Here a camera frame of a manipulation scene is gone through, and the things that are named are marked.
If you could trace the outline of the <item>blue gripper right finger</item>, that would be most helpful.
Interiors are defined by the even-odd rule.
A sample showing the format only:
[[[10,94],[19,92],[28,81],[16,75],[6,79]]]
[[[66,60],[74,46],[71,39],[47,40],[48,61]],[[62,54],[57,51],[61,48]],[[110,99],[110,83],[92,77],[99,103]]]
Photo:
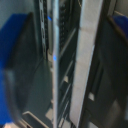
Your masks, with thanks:
[[[102,62],[122,109],[116,128],[128,128],[128,18],[109,16],[100,39]]]

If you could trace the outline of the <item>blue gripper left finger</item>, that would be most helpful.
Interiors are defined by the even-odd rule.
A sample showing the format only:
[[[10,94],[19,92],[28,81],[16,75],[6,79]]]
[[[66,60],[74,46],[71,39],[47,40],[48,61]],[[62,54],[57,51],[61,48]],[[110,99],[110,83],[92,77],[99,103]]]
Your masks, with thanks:
[[[0,125],[20,128],[39,65],[34,16],[12,14],[0,29]]]

